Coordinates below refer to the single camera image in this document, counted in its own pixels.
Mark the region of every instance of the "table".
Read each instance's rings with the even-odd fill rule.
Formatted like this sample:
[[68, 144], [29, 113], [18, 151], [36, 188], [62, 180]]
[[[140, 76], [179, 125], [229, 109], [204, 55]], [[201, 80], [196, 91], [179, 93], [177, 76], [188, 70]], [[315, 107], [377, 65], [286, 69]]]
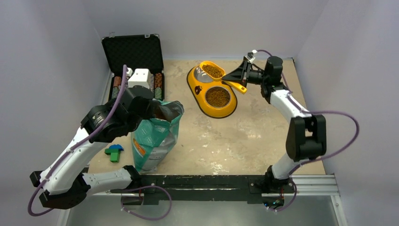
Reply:
[[[214, 60], [226, 72], [236, 69], [242, 60]], [[180, 121], [178, 142], [159, 164], [162, 175], [250, 175], [264, 174], [286, 152], [288, 123], [260, 94], [260, 87], [248, 85], [246, 94], [236, 93], [236, 111], [224, 119], [204, 115], [197, 106], [186, 82], [187, 73], [201, 61], [165, 60], [165, 96], [180, 101], [185, 109]], [[265, 61], [255, 61], [264, 67]], [[292, 59], [283, 63], [283, 72], [294, 98], [305, 105]], [[118, 170], [133, 165], [130, 135], [119, 137], [119, 163], [110, 162], [104, 150], [90, 162], [89, 173]], [[322, 162], [301, 167], [296, 174], [325, 174]]]

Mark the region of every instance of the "wall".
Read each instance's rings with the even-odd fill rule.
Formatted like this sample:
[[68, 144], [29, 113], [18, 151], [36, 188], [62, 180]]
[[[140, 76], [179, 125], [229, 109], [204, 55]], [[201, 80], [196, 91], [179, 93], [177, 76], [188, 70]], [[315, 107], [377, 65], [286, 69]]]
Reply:
[[[297, 56], [307, 106], [353, 114], [358, 140], [324, 161], [335, 173], [348, 225], [399, 221], [399, 4], [396, 0], [329, 0]], [[328, 151], [344, 145], [354, 125], [328, 116]]]
[[70, 142], [99, 103], [109, 68], [80, 0], [2, 0], [0, 31], [1, 222], [55, 225], [56, 210], [28, 215], [29, 175]]
[[83, 0], [101, 37], [158, 33], [164, 58], [294, 57], [327, 0]]

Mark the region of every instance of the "yellow pet bowl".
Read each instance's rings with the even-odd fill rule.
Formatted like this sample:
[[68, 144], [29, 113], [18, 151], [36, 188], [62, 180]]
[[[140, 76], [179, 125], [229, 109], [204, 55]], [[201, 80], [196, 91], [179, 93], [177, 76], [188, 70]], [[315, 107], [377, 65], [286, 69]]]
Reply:
[[[213, 77], [204, 71], [204, 66], [219, 70], [221, 77]], [[187, 74], [187, 83], [201, 111], [212, 118], [225, 118], [237, 108], [237, 97], [231, 87], [222, 83], [226, 75], [223, 68], [213, 62], [204, 61]]]

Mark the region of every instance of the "pet food bag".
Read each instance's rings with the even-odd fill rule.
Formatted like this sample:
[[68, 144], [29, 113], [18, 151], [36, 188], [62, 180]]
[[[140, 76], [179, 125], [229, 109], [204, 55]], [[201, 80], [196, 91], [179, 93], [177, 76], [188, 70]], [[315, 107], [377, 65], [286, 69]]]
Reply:
[[177, 143], [183, 105], [178, 101], [159, 102], [155, 118], [141, 121], [131, 133], [135, 168], [140, 173], [155, 172]]

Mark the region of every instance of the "beige table surface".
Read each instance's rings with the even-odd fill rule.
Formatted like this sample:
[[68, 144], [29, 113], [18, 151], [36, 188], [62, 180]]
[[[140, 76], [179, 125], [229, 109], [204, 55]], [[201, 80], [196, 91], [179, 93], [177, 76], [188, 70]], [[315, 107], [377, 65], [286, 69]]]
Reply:
[[[286, 152], [288, 123], [260, 94], [260, 86], [248, 84], [245, 95], [236, 93], [236, 111], [224, 119], [204, 115], [188, 88], [187, 73], [201, 61], [165, 60], [165, 98], [180, 101], [184, 115], [180, 121], [178, 142], [159, 164], [155, 174], [240, 175], [264, 174]], [[227, 73], [241, 60], [215, 60]], [[265, 61], [255, 61], [261, 68]], [[293, 96], [305, 106], [292, 60], [284, 60], [283, 72]], [[100, 173], [133, 165], [130, 134], [119, 137], [125, 151], [119, 163], [110, 162], [104, 150], [90, 162], [89, 172]], [[296, 174], [325, 174], [322, 163], [301, 167]]]

